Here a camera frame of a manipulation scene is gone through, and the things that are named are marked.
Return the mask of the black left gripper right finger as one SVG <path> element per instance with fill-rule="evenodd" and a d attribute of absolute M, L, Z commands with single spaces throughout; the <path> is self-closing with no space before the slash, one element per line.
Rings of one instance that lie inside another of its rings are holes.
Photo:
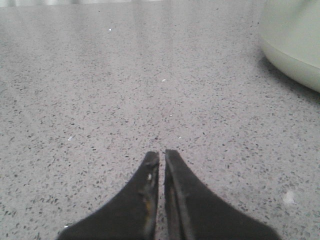
<path fill-rule="evenodd" d="M 171 240 L 278 240 L 269 226 L 214 194 L 176 150 L 165 152 L 165 211 Z"/>

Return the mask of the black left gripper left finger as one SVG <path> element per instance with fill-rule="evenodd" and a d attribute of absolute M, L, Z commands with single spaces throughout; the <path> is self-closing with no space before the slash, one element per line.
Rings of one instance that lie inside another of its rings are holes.
<path fill-rule="evenodd" d="M 146 153 L 138 170 L 102 208 L 66 228 L 60 240 L 153 240 L 159 195 L 159 154 Z"/>

